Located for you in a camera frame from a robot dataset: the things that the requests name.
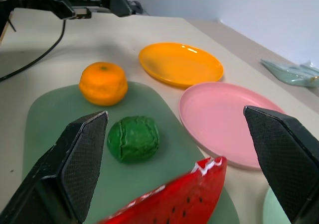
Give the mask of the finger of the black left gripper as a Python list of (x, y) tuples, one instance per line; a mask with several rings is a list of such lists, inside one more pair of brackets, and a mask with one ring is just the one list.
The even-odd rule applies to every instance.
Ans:
[(100, 0), (100, 7), (108, 9), (117, 17), (126, 17), (136, 14), (128, 0)]
[(39, 0), (41, 6), (54, 13), (58, 18), (62, 20), (72, 19), (76, 16), (76, 13), (69, 0)]

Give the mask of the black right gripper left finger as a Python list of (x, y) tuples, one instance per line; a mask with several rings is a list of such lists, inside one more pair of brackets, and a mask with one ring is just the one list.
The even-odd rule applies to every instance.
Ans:
[(0, 214), (2, 224), (82, 224), (100, 175), (106, 111), (69, 123)]

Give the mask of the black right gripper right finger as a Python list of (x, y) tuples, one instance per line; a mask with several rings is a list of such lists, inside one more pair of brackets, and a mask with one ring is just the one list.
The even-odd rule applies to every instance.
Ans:
[(319, 222), (319, 141), (294, 117), (243, 111), (261, 170), (292, 224)]

